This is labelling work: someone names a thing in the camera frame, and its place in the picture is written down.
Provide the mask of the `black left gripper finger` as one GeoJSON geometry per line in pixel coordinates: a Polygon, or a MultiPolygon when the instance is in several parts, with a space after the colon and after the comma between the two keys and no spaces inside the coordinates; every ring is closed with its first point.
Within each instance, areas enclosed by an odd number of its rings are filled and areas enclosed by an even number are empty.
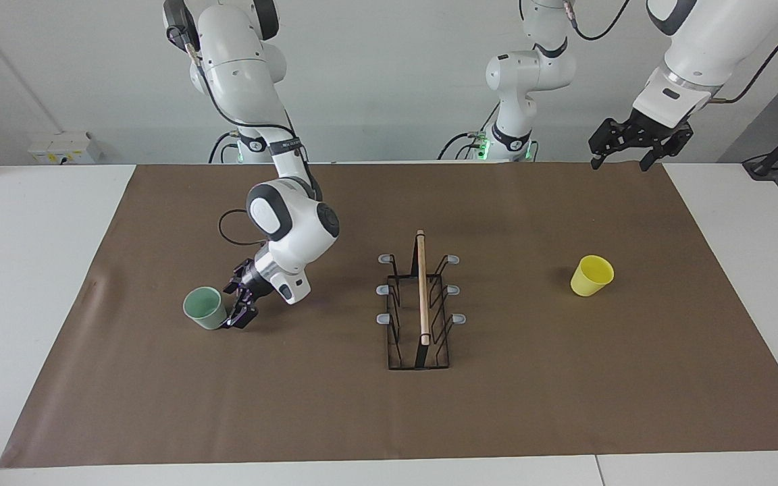
{"type": "Polygon", "coordinates": [[[623,123],[605,119],[590,136],[592,169],[599,169],[605,158],[615,152],[636,147],[636,125],[629,120],[623,123]]]}
{"type": "Polygon", "coordinates": [[[694,130],[691,128],[680,128],[670,136],[667,141],[661,142],[655,140],[648,153],[640,160],[640,170],[646,172],[654,166],[658,160],[664,157],[678,156],[682,148],[685,147],[694,136],[694,130]]]}

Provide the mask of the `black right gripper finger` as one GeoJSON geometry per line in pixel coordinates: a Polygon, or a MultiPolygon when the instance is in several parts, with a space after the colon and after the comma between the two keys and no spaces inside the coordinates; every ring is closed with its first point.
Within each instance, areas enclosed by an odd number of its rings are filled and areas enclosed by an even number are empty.
{"type": "Polygon", "coordinates": [[[252,298],[238,299],[232,305],[231,310],[228,312],[225,322],[222,324],[222,328],[239,328],[244,329],[246,326],[259,314],[259,310],[256,307],[256,301],[252,298]]]}
{"type": "Polygon", "coordinates": [[[237,267],[234,268],[234,276],[231,277],[229,282],[223,288],[223,292],[225,294],[232,295],[240,289],[243,277],[246,275],[250,265],[251,261],[242,261],[237,267]]]}

